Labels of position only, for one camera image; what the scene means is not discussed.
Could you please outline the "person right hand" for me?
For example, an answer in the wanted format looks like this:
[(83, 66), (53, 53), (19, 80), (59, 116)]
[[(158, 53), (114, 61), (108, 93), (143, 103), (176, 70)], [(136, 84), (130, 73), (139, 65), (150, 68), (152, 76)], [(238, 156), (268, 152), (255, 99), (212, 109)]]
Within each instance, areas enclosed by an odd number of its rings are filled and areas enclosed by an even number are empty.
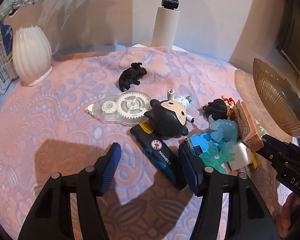
[(285, 239), (289, 234), (292, 217), (300, 219), (300, 197), (294, 192), (290, 193), (282, 206), (281, 213), (275, 219), (279, 236)]

